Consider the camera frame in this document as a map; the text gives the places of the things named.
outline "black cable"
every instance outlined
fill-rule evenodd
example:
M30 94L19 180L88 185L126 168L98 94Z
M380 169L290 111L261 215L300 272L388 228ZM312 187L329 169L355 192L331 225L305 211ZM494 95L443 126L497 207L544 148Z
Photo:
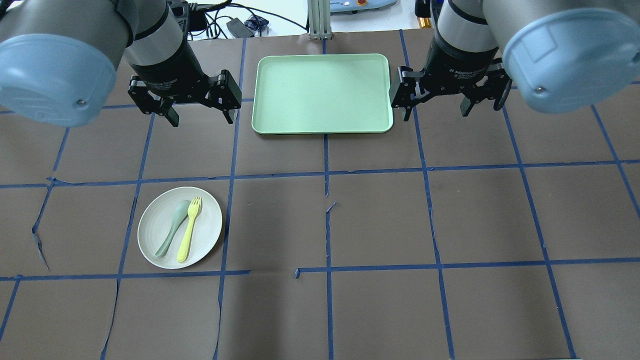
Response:
M232 18L231 16L226 16L226 15L220 16L220 10L218 10L218 11L216 12L216 18L214 19L214 22L217 24L218 30L219 30L220 32L219 32L218 34L216 34L216 37L215 37L215 38L219 38L219 37L220 37L220 34L224 35L224 37L225 37L225 38L229 38L229 37L227 36L227 34L224 32L224 30L222 30L222 26L220 26L220 24L218 24L218 19L222 19L222 18L224 18L224 17L228 17L229 19L233 20L233 18Z
M0 6L6 2L12 2L13 0L0 0ZM249 11L252 15L252 17L257 21L258 16L255 14L255 12L260 12L260 13L265 13L265 14L269 14L275 17L279 17L283 20L286 20L294 25L299 26L300 28L304 29L305 31L309 31L309 26L308 26L308 19L307 19L307 26L302 26L301 24L298 24L297 22L288 19L284 16L278 15L276 13L272 13L272 12L268 12L265 10L261 10L261 9L257 9L251 6L245 6L242 4L237 4L237 3L233 3L232 0L226 0L220 4L216 4L216 5L211 5L211 7L209 9L206 10L206 21L207 21L207 27L202 30L199 33L196 34L192 34L189 32L189 36L191 36L191 39L193 39L194 36L198 36L198 35L202 35L203 33L207 33L207 38L213 38L213 39L217 39L220 37L220 35L223 35L225 38L228 38L227 34L222 30L222 27L220 26L220 24L218 24L218 19L222 19L222 18L229 18L231 20L233 20L233 18L231 16L227 16L227 15L222 15L219 16L220 10L226 8L226 7L231 7L231 8L242 8L245 9L247 11ZM216 12L216 15L212 18L208 13L209 12ZM258 29L259 30L259 35L262 36L262 29Z
M232 4L229 4L229 5L227 5L227 6L229 6L229 7L233 7L233 8L246 8L247 10L253 10L253 11L261 12L261 13L267 13L267 14L269 14L269 15L273 15L273 16L275 16L275 17L279 17L279 18L281 18L281 19L283 19L283 20L289 21L291 24L295 24L295 25L297 25L297 26L299 26L299 27L303 28L303 29L304 29L304 30L306 30L306 31L308 31L308 30L309 30L309 28L306 28L306 27L304 27L304 26L302 26L302 25L298 24L297 22L295 22L295 21L293 21L293 20L291 20L291 19L288 19L288 18L286 18L286 17L284 17L284 16L278 15L278 14L276 14L276 13L266 12L266 11L264 11L264 10L260 10L260 9L252 8L251 6L245 6L245 5L236 4L236 3L232 3Z

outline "blue tape grid line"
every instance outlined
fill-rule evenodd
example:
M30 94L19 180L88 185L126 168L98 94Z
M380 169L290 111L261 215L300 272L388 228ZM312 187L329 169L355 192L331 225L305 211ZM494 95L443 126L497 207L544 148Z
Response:
M564 310L563 310L562 302L560 299L560 293L558 292L558 288L556 284L556 277L554 275L553 268L551 267L551 262L549 261L549 254L547 252L547 246L545 245L545 239L542 235L542 228L540 227L540 221L538 220L538 213L536 211L536 206L533 202L533 196L531 195L531 189L529 188L527 174L525 171L525 167L522 164L522 158L520 157L520 151L518 150L518 144L516 143L516 138L513 132L513 128L511 127L511 121L509 119L509 113L507 112L506 106L502 108L502 114L504 115L504 120L507 124L507 129L509 130L509 137L511 137L511 143L513 144L513 150L515 151L516 159L518 161L518 165L520 166L520 175L522 176L522 183L524 184L524 189L525 189L525 192L527 193L527 199L529 201L531 215L533 217L534 225L536 226L536 232L538 233L538 240L540 241L540 249L542 250L542 255L545 259L545 266L547 268L549 281L551 282L551 290L553 291L554 298L556 300L558 315L560 316L560 322L562 324L564 338L566 340L567 348L569 350L569 355L571 358L576 358L575 349L573 348L573 341L571 339L571 334L569 332L569 325L567 324L566 318L564 317Z
M219 270L198 271L198 272L150 272L150 273L130 273L130 274L84 274L84 275L16 275L11 277L0 277L2 281L56 281L56 280L100 280L100 279L159 279L163 277L207 277L221 275L249 275L250 270Z
M240 58L240 76L238 79L238 87L242 89L244 82L244 60L246 58L246 38L242 41L242 55ZM231 225L231 208L233 205L233 197L234 197L234 183L236 179L236 163L237 163L237 150L238 150L238 134L240 132L240 111L238 111L238 116L236 117L236 124L234 129L234 149L231 156L231 173L229 176L229 197L227 200L227 214L225 219L225 240L222 245L222 265L220 270L222 274L220 275L220 285L218 286L218 307L220 309L220 317L218 318L218 337L216 339L216 349L213 353L213 360L218 359L218 350L220 345L220 329L222 324L222 305L225 293L225 272L227 271L227 252L228 252L228 243L229 243L229 227Z
M65 136L62 137L62 143L60 144L60 149L58 150L58 157L56 158L56 163L53 165L53 172L58 171L58 165L60 164L60 159L62 159L62 152L65 150L65 144L67 143L67 138L69 137L69 131L71 130L68 127L65 130Z
M326 39L322 39L322 54L326 54ZM323 136L324 149L324 196L329 197L329 135ZM333 281L331 273L331 209L333 204L324 213L324 230L326 241L326 322L327 322L327 347L329 360L333 360Z
M561 265L586 265L586 264L615 264L615 263L640 263L640 258L600 258L600 259L559 259L550 260L554 266ZM546 266L544 260L532 261L499 261L489 263L441 263L441 264L405 264L405 265L353 265L298 268L298 276L304 273L317 272L353 272L353 271L393 271L393 270L435 270L435 269L461 269L461 268L507 268L519 266Z
M327 313L327 344L329 360L333 360L333 285L331 267L331 209L336 202L324 213L324 228L326 239L326 313Z
M35 224L31 228L31 233L35 234L38 231L38 227L40 227L40 221L42 219L42 215L44 214L44 209L47 207L47 202L49 201L49 197L51 196L51 190L53 190L53 181L47 185L47 195L44 197L44 201L42 202L42 207L40 207L40 213L38 214L38 218L36 218Z
M154 120L156 118L156 114L151 114L149 118L149 128L147 130L147 137L145 139L145 148L142 152L142 159L140 160L140 169L138 170L138 181L142 180L142 174L145 171L145 163L147 160L147 152L149 150L149 142L151 141L151 132L154 128ZM131 239L131 228L133 227L133 218L136 213L136 205L138 204L138 196L140 195L140 187L141 184L138 183L136 185L136 192L133 195L133 202L131 204L131 212L129 213L129 223L127 225L127 232L124 237L124 244L122 245L122 254L120 255L120 265L118 266L118 275L122 275L122 270L124 269L124 263L127 257L127 249L129 248L129 239ZM107 334L107 338L104 342L104 347L102 348L102 352L100 353L100 360L104 360L107 355L107 348L109 347L109 339L111 338L111 330L113 329L113 322L116 317L116 309L118 307L118 294L120 293L120 282L122 278L116 279L116 296L113 304L113 314L111 315L111 323L109 325L109 332Z
M402 50L404 54L404 63L406 66L410 66L409 56L406 51L406 43L404 41L404 32L400 29L400 42L402 43ZM440 251L438 250L438 242L436 240L436 232L433 226L433 203L431 201L431 188L429 186L429 174L427 168L427 161L424 156L424 149L422 147L422 135L420 133L420 124L418 121L418 109L413 109L413 123L415 126L415 134L418 141L418 151L420 153L420 164L422 165L422 176L424 178L424 191L427 200L427 207L429 209L429 227L431 228L431 241L433 242L433 252L435 255L436 265L438 268L438 285L440 287L440 301L442 303L442 316L445 325L445 334L447 336L447 346L449 348L449 358L451 360L456 359L453 337L451 335L451 322L449 321L449 306L447 305L447 292L445 290L444 275L442 272L442 262L440 260Z
M604 123L602 122L602 118L600 118L600 114L598 113L598 109L594 105L591 105L591 110L593 111L593 115L596 117L596 121L600 126L600 130L602 130L602 135L609 146L609 150L611 151L611 155L613 155L613 160L615 161L616 166L618 166L618 170L620 171L620 176L622 177L622 181L625 183L625 187L627 188L627 192L629 193L629 197L631 198L631 203L634 205L636 209L636 214L638 218L640 218L640 206L638 206L638 202L636 200L636 196L634 195L633 189L631 189L631 185L629 184L629 180L627 179L627 174L625 173L625 169L622 167L622 163L616 153L616 149L613 147L613 143L611 143L611 139L609 138L609 134L607 133L606 128L604 127Z
M640 164L640 159L633 160L620 160L621 164ZM596 165L616 165L614 160L605 161L576 161L571 163L525 163L525 168L540 168L540 167L578 167L578 166L596 166ZM518 164L494 164L494 165L456 165L456 166L441 166L441 167L429 167L428 172L432 171L448 171L448 170L489 170L498 168L519 168ZM330 170L329 176L341 176L341 175L353 175L353 174L390 174L390 173L405 173L405 172L422 172L422 168L382 168L382 169L363 169L363 170ZM325 177L327 172L287 172L287 173L275 173L275 174L248 174L248 175L235 175L235 179L267 179L274 177L305 177L305 176L323 176ZM140 179L140 180L123 180L123 181L93 181L85 183L68 183L64 180L56 178L48 178L53 181L55 186L68 187L68 186L119 186L119 185L135 185L135 184L148 184L148 183L174 183L179 181L216 181L216 180L229 180L230 176L214 176L214 177L166 177L155 179ZM48 185L45 183L40 184L0 184L0 189L5 188L46 188Z
M11 292L11 298L9 299L9 304L6 306L6 311L4 312L2 326L0 326L0 341L2 341L2 337L4 335L4 329L6 328L6 323L7 321L9 321L9 315L11 314L11 308L13 307L13 302L15 301L15 295L18 293L18 286L20 286L20 278L16 279L15 284L13 284L13 291Z

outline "green tray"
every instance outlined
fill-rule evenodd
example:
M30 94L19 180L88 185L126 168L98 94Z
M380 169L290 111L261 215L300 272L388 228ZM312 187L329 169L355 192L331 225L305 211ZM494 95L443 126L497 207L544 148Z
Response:
M381 54L267 56L258 64L259 134L384 133L393 125Z

